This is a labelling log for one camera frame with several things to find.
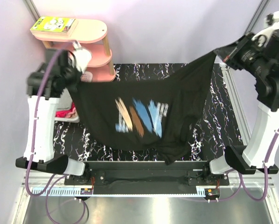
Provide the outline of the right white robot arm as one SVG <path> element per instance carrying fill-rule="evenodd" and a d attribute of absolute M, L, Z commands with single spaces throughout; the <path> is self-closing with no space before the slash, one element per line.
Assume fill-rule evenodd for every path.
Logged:
<path fill-rule="evenodd" d="M 277 174 L 275 154 L 279 145 L 279 28 L 248 33 L 232 44 L 214 50 L 234 70 L 245 70 L 256 79 L 258 112 L 246 146 L 227 146 L 224 155 L 204 166 L 202 179 L 207 185 L 219 175 L 234 169 L 242 175 L 256 171 Z"/>

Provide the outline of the black printed t shirt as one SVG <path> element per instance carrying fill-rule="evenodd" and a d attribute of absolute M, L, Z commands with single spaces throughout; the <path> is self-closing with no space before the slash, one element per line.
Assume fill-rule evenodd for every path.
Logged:
<path fill-rule="evenodd" d="M 190 151 L 215 58 L 209 52 L 161 80 L 81 82 L 70 95 L 98 142 L 122 151 L 153 148 L 171 164 Z"/>

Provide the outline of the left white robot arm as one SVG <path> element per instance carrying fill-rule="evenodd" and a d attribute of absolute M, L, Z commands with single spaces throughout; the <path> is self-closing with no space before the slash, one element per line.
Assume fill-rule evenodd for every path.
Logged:
<path fill-rule="evenodd" d="M 91 180 L 89 166 L 66 155 L 54 156 L 53 132 L 57 107 L 65 89 L 76 92 L 92 53 L 82 47 L 74 51 L 48 49 L 46 61 L 27 78 L 29 106 L 28 141 L 18 168 L 71 175 L 79 184 Z"/>

